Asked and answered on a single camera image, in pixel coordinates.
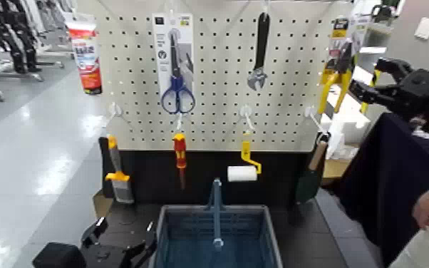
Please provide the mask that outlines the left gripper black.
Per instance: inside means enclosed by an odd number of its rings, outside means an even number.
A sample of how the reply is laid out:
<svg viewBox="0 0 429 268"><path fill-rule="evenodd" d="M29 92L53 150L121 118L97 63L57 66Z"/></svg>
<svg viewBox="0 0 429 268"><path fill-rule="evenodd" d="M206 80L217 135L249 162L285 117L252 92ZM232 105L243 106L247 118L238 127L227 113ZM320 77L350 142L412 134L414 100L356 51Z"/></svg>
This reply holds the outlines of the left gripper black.
<svg viewBox="0 0 429 268"><path fill-rule="evenodd" d="M82 234L81 245L87 268L140 268L157 250L157 232L153 221L146 228L146 238L137 245L127 247L99 243L99 237L107 228L108 221L100 217Z"/></svg>

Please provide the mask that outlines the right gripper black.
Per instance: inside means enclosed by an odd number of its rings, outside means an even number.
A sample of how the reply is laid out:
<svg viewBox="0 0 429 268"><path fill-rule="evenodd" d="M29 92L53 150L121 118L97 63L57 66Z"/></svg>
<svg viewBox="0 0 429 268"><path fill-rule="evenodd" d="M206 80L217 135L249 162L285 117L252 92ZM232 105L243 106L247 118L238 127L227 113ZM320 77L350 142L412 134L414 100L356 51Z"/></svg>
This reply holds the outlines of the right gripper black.
<svg viewBox="0 0 429 268"><path fill-rule="evenodd" d="M349 90L357 100L384 105L406 120L415 117L429 120L428 70L419 68L413 71L408 62L394 58L379 58L375 70L390 74L395 81L401 81L393 90L393 102L383 94L383 91L389 89L388 86L368 86L364 82L352 81Z"/></svg>

